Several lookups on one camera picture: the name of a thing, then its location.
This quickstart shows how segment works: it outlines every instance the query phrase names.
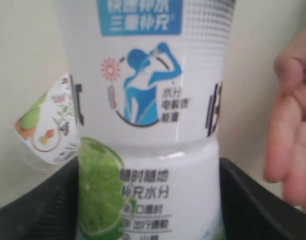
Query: grey dot pattern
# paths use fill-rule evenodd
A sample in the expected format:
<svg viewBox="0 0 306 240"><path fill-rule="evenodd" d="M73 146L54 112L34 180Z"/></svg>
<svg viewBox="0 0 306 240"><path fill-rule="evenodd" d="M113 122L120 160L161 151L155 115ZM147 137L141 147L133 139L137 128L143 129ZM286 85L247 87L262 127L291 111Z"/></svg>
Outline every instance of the grey dot pattern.
<svg viewBox="0 0 306 240"><path fill-rule="evenodd" d="M230 35L235 0L186 0L183 47L189 65L197 70L222 70Z"/></svg>

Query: white wall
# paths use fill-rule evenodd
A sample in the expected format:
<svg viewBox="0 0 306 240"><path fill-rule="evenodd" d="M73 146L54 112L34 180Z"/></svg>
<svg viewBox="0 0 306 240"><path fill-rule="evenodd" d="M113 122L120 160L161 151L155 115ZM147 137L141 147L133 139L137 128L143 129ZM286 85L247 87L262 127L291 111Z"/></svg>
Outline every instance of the white wall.
<svg viewBox="0 0 306 240"><path fill-rule="evenodd" d="M257 180L277 86L272 61L305 25L306 0L237 0L220 139L222 154ZM52 1L0 0L0 206L46 178L10 151L12 124L66 70Z"/></svg>

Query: black holder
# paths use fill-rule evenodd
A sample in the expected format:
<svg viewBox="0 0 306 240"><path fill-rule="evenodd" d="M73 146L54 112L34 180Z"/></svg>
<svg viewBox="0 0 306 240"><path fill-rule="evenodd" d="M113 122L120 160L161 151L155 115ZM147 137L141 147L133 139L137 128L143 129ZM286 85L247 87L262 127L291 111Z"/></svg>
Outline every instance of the black holder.
<svg viewBox="0 0 306 240"><path fill-rule="evenodd" d="M306 214L220 160L227 240L306 240ZM78 160L0 209L0 240L75 240Z"/></svg>

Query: lime image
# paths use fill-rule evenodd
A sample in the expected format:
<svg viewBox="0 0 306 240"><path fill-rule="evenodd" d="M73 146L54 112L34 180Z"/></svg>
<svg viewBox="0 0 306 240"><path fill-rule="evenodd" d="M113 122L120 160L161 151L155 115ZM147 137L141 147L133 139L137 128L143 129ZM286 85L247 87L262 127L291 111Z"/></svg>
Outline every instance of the lime image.
<svg viewBox="0 0 306 240"><path fill-rule="evenodd" d="M120 218L125 199L119 171L123 162L108 147L82 138L79 151L78 226L87 240L117 240L123 233Z"/></svg>

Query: blue silhouette figure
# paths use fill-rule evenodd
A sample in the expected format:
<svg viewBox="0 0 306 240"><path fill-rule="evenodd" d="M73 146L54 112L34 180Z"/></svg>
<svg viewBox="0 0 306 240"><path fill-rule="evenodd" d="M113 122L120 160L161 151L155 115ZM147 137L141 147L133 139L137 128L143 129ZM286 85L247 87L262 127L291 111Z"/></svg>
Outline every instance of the blue silhouette figure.
<svg viewBox="0 0 306 240"><path fill-rule="evenodd" d="M151 74L147 89L139 89L128 86L133 80L135 80L141 73L145 71L150 62L150 57L156 53L165 53L173 64L173 70L155 71ZM160 43L157 49L146 54L140 49L133 49L127 56L128 65L135 70L135 74L126 78L124 82L125 92L125 109L124 119L131 122L131 115L133 113L132 100L135 99L138 105L136 119L132 124L137 126L148 126L158 122L158 112L156 103L156 91L157 86L155 83L171 80L181 75L182 70L175 57L172 55L168 45L166 43Z"/></svg>

